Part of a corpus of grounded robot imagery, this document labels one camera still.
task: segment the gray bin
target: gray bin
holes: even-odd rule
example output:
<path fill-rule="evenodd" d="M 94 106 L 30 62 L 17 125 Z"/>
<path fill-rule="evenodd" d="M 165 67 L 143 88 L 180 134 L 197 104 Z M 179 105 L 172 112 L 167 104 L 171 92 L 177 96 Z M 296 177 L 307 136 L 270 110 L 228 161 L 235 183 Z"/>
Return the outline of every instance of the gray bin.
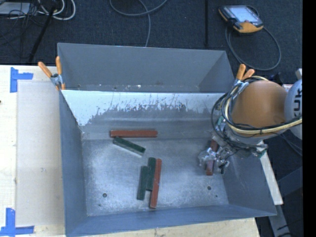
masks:
<path fill-rule="evenodd" d="M 224 51 L 58 43 L 58 55 L 67 236 L 276 215 L 258 158 L 232 156 L 225 175 L 199 166 L 211 108 L 234 82 Z M 129 139 L 140 157 L 113 144 L 117 129 L 158 136 Z M 162 160 L 155 210 L 149 192 L 136 199 L 149 157 Z"/>

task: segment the power cord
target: power cord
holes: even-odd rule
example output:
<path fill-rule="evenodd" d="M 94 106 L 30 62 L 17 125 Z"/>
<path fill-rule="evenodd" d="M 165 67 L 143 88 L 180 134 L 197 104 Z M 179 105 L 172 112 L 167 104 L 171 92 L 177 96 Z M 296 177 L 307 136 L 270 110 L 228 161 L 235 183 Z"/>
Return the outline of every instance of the power cord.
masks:
<path fill-rule="evenodd" d="M 163 3 L 161 3 L 159 6 L 157 6 L 156 8 L 154 9 L 151 9 L 151 10 L 147 10 L 147 7 L 145 6 L 145 4 L 141 1 L 141 0 L 138 0 L 142 6 L 145 8 L 145 12 L 142 12 L 142 13 L 125 13 L 125 12 L 122 12 L 122 11 L 119 11 L 117 10 L 113 4 L 112 4 L 112 0 L 110 0 L 110 6 L 112 7 L 113 10 L 115 10 L 116 12 L 118 12 L 119 14 L 122 14 L 124 16 L 132 16 L 132 17 L 135 17 L 135 16 L 142 16 L 142 15 L 147 15 L 148 16 L 148 22 L 149 22 L 149 27 L 148 27 L 148 34 L 147 34 L 147 39 L 146 39 L 146 44 L 145 44 L 145 47 L 148 46 L 148 41 L 149 41 L 149 37 L 150 37 L 150 31 L 151 31 L 151 20 L 150 20 L 150 13 L 153 12 L 153 11 L 156 11 L 158 10 L 160 7 L 162 7 L 168 0 L 165 0 Z"/>
<path fill-rule="evenodd" d="M 256 8 L 254 8 L 253 6 L 250 6 L 250 5 L 247 5 L 248 7 L 251 7 L 252 9 L 255 10 L 256 14 L 259 16 L 259 12 Z M 226 27 L 226 30 L 225 30 L 225 37 L 226 37 L 226 42 L 228 44 L 228 47 L 230 48 L 230 51 L 233 53 L 234 57 L 239 61 L 240 64 L 245 64 L 246 66 L 250 67 L 250 68 L 253 68 L 255 70 L 259 70 L 259 71 L 269 71 L 269 70 L 272 70 L 272 69 L 275 69 L 279 64 L 280 64 L 280 61 L 281 61 L 281 48 L 280 48 L 280 45 L 279 43 L 277 42 L 276 38 L 272 35 L 272 33 L 270 33 L 268 31 L 267 28 L 263 28 L 263 30 L 265 30 L 271 37 L 272 39 L 274 40 L 274 42 L 276 43 L 277 45 L 277 49 L 278 49 L 278 60 L 277 62 L 275 63 L 274 66 L 270 67 L 270 68 L 257 68 L 255 66 L 252 66 L 248 63 L 246 63 L 245 61 L 243 61 L 237 54 L 236 52 L 234 51 L 233 49 L 233 46 L 232 46 L 232 43 L 231 43 L 231 35 L 232 35 L 232 32 L 233 30 L 231 30 L 230 32 L 228 31 L 228 26 Z"/>
<path fill-rule="evenodd" d="M 59 10 L 59 11 L 56 11 L 56 12 L 54 12 L 53 13 L 53 18 L 54 19 L 57 19 L 57 20 L 70 20 L 70 19 L 72 19 L 74 16 L 75 16 L 75 14 L 76 14 L 76 4 L 75 4 L 75 1 L 74 0 L 70 0 L 71 1 L 71 3 L 72 3 L 72 6 L 73 6 L 73 13 L 69 16 L 69 17 L 57 17 L 56 15 L 58 15 L 58 14 L 60 14 L 60 13 L 62 13 L 63 11 L 64 11 L 64 9 L 65 9 L 65 1 L 64 0 L 60 0 L 61 1 L 61 3 L 62 3 L 62 8 Z M 40 6 L 40 8 L 43 10 L 43 11 L 39 11 L 39 13 L 41 13 L 41 14 L 45 14 L 45 15 L 49 15 L 49 11 L 48 10 L 46 10 L 45 9 L 45 7 L 41 4 L 41 0 L 38 0 L 38 3 L 40 4 L 39 6 Z"/>

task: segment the wooden table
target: wooden table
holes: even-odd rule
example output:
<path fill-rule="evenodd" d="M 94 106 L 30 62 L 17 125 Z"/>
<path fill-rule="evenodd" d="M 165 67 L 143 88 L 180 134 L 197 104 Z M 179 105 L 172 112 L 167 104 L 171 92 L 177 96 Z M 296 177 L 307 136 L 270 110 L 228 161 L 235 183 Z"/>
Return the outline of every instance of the wooden table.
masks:
<path fill-rule="evenodd" d="M 10 93 L 10 69 L 33 73 Z M 56 67 L 49 67 L 56 73 Z M 37 66 L 0 65 L 0 227 L 5 209 L 30 236 L 64 236 L 58 92 Z M 275 205 L 283 204 L 270 161 L 261 158 Z M 102 235 L 105 237 L 259 237 L 254 218 Z"/>

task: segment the red block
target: red block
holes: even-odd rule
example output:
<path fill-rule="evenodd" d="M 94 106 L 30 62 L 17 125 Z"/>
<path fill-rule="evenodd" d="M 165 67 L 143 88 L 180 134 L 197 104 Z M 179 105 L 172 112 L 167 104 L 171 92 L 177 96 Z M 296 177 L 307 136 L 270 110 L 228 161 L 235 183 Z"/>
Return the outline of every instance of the red block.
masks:
<path fill-rule="evenodd" d="M 158 192 L 160 185 L 160 173 L 161 173 L 161 159 L 156 159 L 156 168 L 155 168 L 155 176 L 154 176 L 154 187 L 150 197 L 150 205 L 151 209 L 156 209 L 157 201 L 158 201 Z"/>
<path fill-rule="evenodd" d="M 158 132 L 155 130 L 112 130 L 110 137 L 124 137 L 124 138 L 156 138 Z"/>

